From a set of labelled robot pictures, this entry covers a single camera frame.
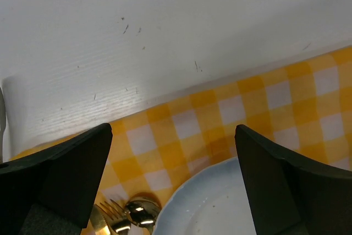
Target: spoon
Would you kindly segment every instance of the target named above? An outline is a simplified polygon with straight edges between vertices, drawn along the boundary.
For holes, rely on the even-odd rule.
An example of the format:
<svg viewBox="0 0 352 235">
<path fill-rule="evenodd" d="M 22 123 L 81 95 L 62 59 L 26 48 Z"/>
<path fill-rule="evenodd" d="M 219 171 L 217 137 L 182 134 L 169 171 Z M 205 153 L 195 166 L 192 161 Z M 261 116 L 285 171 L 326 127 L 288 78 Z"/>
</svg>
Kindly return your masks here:
<svg viewBox="0 0 352 235">
<path fill-rule="evenodd" d="M 124 210 L 129 221 L 138 227 L 146 228 L 150 235 L 153 234 L 156 218 L 161 210 L 154 199 L 135 196 L 127 202 Z"/>
</svg>

